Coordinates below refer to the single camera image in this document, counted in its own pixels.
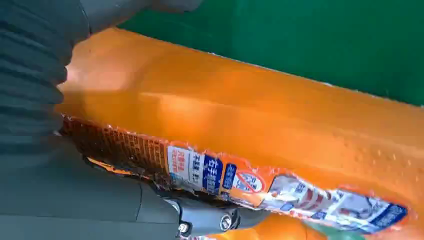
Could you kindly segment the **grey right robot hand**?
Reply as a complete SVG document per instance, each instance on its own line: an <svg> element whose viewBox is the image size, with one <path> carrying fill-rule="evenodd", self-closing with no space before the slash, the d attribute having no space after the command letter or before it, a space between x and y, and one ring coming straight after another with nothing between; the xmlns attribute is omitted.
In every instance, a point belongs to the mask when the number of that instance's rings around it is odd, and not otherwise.
<svg viewBox="0 0 424 240"><path fill-rule="evenodd" d="M3 0L0 3L0 237L175 240L253 227L266 211L160 196L149 184L87 165L58 134L58 85L75 45L142 9L195 10L199 0Z"/></svg>

